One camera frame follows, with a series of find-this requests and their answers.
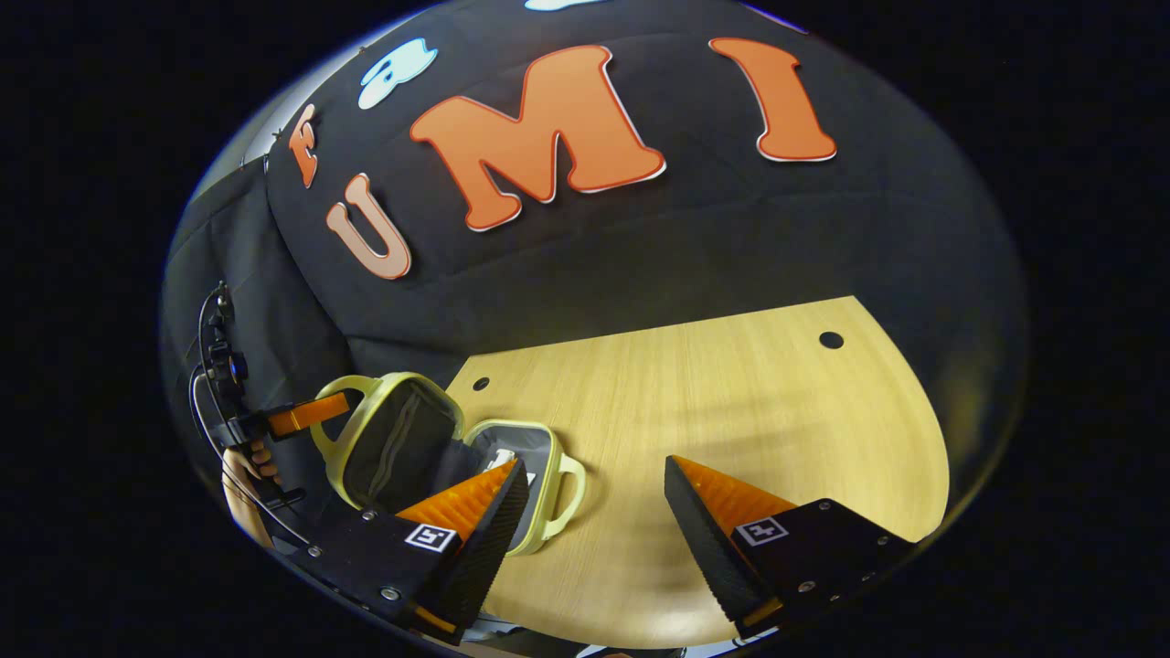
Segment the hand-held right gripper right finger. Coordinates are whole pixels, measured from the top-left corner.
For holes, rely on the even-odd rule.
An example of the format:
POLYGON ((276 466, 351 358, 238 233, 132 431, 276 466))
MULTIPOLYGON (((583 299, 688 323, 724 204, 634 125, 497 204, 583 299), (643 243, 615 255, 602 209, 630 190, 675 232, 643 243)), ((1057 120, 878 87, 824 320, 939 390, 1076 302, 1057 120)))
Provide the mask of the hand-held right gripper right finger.
POLYGON ((743 640, 821 621, 918 549, 831 496, 790 503, 681 455, 665 458, 665 499, 743 640))

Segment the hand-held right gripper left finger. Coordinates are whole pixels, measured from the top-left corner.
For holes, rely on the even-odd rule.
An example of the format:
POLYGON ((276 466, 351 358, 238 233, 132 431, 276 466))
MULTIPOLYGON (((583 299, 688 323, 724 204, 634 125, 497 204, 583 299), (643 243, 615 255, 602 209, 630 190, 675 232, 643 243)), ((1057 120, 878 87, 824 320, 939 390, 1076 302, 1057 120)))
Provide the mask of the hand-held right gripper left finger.
POLYGON ((459 645, 529 501, 521 459, 392 513, 364 510, 297 550, 297 574, 397 635, 459 645))

